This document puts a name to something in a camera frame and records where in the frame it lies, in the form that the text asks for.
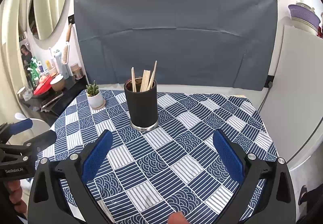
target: red plate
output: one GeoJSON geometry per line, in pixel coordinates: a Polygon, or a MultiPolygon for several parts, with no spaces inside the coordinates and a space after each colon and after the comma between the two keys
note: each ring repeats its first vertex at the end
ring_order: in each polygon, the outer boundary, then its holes
{"type": "Polygon", "coordinates": [[[45,92],[47,92],[52,86],[50,85],[50,82],[53,80],[53,77],[50,75],[47,77],[46,81],[41,87],[37,87],[34,91],[34,95],[41,95],[45,92]]]}

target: black cup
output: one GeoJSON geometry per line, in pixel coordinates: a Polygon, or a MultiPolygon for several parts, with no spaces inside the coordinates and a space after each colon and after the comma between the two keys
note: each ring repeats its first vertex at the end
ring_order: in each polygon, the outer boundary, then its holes
{"type": "Polygon", "coordinates": [[[154,81],[150,90],[140,92],[142,78],[135,80],[137,92],[132,91],[132,80],[127,81],[124,85],[130,124],[138,131],[147,132],[158,126],[157,83],[154,81]]]}

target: succulent plant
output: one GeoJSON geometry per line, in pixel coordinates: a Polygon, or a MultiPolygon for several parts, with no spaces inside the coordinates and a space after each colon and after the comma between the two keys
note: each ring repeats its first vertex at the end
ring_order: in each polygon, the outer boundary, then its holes
{"type": "Polygon", "coordinates": [[[95,81],[93,85],[86,86],[86,93],[88,97],[96,96],[99,93],[99,87],[96,85],[95,81]]]}

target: shoe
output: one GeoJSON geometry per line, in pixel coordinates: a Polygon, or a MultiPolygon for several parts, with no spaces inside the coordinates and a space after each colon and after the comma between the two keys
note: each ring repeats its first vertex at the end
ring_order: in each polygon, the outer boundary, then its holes
{"type": "Polygon", "coordinates": [[[303,185],[301,188],[301,192],[299,193],[299,199],[298,199],[298,205],[300,206],[302,204],[301,199],[304,196],[304,194],[307,193],[306,185],[303,185]]]}

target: gray backdrop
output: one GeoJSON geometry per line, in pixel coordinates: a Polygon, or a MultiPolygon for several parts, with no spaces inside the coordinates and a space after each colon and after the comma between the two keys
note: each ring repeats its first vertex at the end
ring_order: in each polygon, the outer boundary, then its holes
{"type": "Polygon", "coordinates": [[[160,84],[262,90],[277,0],[74,0],[90,82],[124,83],[158,61],[160,84]]]}

